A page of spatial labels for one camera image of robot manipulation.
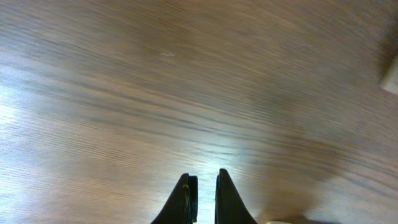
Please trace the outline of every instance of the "wooden table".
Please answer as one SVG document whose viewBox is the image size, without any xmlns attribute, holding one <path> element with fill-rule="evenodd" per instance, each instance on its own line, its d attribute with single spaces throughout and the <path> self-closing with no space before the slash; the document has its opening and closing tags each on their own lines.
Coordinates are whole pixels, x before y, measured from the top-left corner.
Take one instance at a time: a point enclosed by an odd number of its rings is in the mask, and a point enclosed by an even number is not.
<svg viewBox="0 0 398 224">
<path fill-rule="evenodd" d="M 0 1 L 0 223 L 398 219 L 397 1 Z"/>
</svg>

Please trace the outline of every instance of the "wood grain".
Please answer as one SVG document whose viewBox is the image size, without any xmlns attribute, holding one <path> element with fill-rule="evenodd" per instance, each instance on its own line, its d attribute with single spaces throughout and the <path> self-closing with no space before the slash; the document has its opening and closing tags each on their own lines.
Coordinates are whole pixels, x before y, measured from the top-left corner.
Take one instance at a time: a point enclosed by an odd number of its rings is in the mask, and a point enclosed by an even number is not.
<svg viewBox="0 0 398 224">
<path fill-rule="evenodd" d="M 0 223 L 150 223 L 178 177 L 213 223 L 398 220 L 385 1 L 0 1 Z"/>
</svg>

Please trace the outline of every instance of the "wooden surface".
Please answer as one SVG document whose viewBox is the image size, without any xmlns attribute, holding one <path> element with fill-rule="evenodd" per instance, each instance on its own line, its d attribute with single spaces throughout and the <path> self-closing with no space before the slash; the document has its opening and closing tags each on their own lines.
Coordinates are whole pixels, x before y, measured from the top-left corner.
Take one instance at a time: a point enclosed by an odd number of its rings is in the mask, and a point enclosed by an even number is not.
<svg viewBox="0 0 398 224">
<path fill-rule="evenodd" d="M 398 220 L 397 1 L 0 1 L 0 223 Z"/>
</svg>

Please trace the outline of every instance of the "brown wooden tabletop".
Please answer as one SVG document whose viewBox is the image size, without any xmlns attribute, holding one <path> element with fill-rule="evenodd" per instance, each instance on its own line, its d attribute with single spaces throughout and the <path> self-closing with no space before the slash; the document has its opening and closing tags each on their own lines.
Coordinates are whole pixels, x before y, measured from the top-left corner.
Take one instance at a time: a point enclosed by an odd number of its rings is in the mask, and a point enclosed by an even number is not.
<svg viewBox="0 0 398 224">
<path fill-rule="evenodd" d="M 0 1 L 0 223 L 398 220 L 398 1 Z"/>
</svg>

